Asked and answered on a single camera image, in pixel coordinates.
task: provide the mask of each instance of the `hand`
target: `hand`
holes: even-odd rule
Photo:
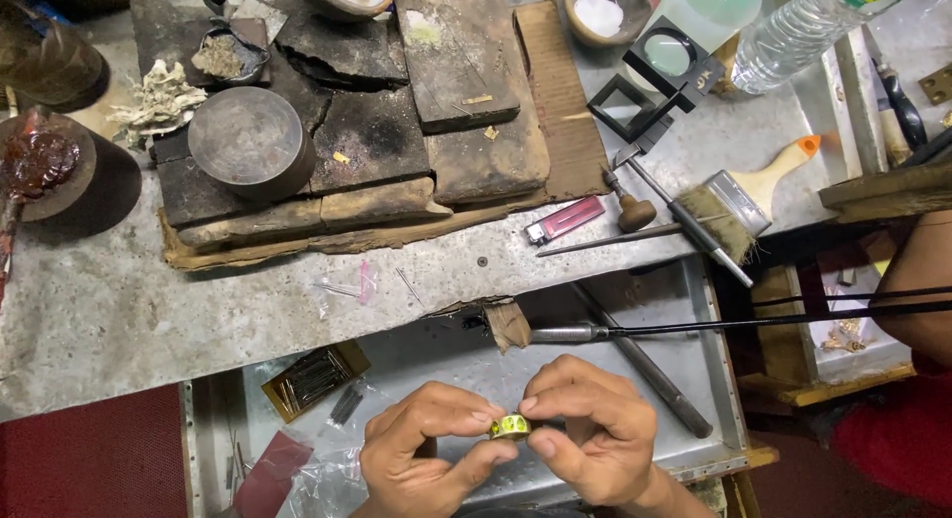
[[[587,502],[650,507],[664,497],[656,492],[666,475],[651,463],[655,412],[630,380],[564,354],[542,366],[524,397],[519,413],[530,420],[565,417],[567,435],[540,427],[528,444]]]
[[[435,438],[481,436],[506,411],[481,396],[429,382],[366,424],[360,466],[368,498],[352,516],[446,518],[494,465],[519,454],[506,440],[482,440],[456,465],[434,458]]]

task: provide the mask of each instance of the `white powder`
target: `white powder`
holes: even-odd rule
[[[575,15],[591,32],[602,37],[617,35],[625,18],[622,8],[608,0],[575,0]]]

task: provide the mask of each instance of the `paint brush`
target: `paint brush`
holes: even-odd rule
[[[820,136],[787,145],[769,167],[757,172],[720,171],[678,198],[695,217],[716,217],[705,228],[723,245],[734,263],[742,264],[757,236],[773,224],[771,203],[780,178],[820,150]]]

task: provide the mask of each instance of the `brush bristles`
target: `brush bristles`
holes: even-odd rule
[[[704,227],[714,236],[714,239],[718,240],[720,246],[723,247],[723,251],[734,263],[743,265],[746,262],[749,257],[748,252],[750,252],[755,240],[750,236],[744,224],[731,214],[730,209],[714,194],[714,191],[710,190],[707,185],[699,185],[685,191],[684,194],[678,197],[678,202],[690,211],[695,219],[726,215],[720,219],[703,223]]]

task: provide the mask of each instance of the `red shirt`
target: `red shirt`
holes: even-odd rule
[[[863,403],[843,417],[832,449],[877,483],[952,509],[952,371],[884,391],[886,404]]]

